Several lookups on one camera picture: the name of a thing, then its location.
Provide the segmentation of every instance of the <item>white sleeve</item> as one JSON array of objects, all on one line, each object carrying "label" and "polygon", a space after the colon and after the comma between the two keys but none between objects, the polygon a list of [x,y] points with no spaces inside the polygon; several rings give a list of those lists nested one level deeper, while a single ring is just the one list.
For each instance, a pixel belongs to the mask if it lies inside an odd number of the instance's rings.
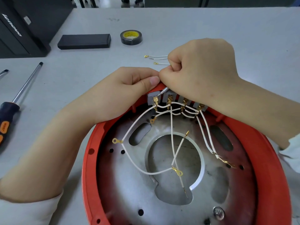
[{"label": "white sleeve", "polygon": [[0,199],[0,224],[48,225],[62,194],[34,203],[11,203]]},{"label": "white sleeve", "polygon": [[294,171],[300,173],[300,133],[289,139],[289,143],[290,145],[279,153]]}]

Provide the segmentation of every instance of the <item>large center hole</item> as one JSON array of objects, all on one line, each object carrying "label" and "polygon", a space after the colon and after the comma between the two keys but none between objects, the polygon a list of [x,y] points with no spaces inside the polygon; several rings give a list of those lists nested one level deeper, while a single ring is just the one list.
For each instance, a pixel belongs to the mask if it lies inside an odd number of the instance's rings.
[{"label": "large center hole", "polygon": [[[182,136],[173,135],[173,139],[176,152],[182,140]],[[165,135],[158,138],[149,151],[149,172],[158,172],[171,166],[173,158],[171,135]],[[191,203],[193,199],[189,187],[197,180],[200,174],[201,160],[197,149],[187,139],[184,140],[176,160],[178,169],[183,172],[181,178],[186,194],[181,186],[179,176],[174,170],[154,175],[154,178],[158,182],[155,194],[159,200],[165,203],[172,205],[186,205]]]}]

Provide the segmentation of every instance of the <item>table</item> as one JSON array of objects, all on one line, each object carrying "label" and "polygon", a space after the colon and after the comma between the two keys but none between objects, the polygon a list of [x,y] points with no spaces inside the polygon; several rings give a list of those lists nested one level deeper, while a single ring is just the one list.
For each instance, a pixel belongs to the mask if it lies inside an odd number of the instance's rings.
[{"label": "table", "polygon": [[[11,101],[40,61],[32,87],[20,100],[20,116],[0,150],[0,177],[17,164],[35,138],[67,103],[121,66],[151,67],[144,55],[167,55],[198,38],[224,38],[235,49],[239,75],[265,89],[300,102],[300,8],[74,9],[51,42],[45,58],[0,59],[0,101]],[[143,42],[126,46],[120,33],[135,29]],[[111,34],[109,49],[60,50],[63,34]],[[88,224],[82,200],[81,166],[91,132],[81,144],[51,224]],[[300,175],[286,165],[294,216],[300,216]]]}]

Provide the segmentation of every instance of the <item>black tape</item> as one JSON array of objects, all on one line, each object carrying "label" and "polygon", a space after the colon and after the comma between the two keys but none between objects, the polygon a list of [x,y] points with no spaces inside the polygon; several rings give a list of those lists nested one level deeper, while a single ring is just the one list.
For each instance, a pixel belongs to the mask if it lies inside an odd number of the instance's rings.
[{"label": "black tape", "polygon": [[125,45],[137,45],[143,40],[142,34],[136,30],[126,30],[120,34],[121,41]]}]

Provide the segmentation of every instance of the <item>person's left hand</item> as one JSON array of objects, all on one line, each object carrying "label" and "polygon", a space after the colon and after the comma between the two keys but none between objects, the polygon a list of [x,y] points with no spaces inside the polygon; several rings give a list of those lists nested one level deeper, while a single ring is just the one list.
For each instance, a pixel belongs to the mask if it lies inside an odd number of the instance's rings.
[{"label": "person's left hand", "polygon": [[101,80],[68,106],[93,125],[125,113],[160,81],[151,68],[121,67]]}]

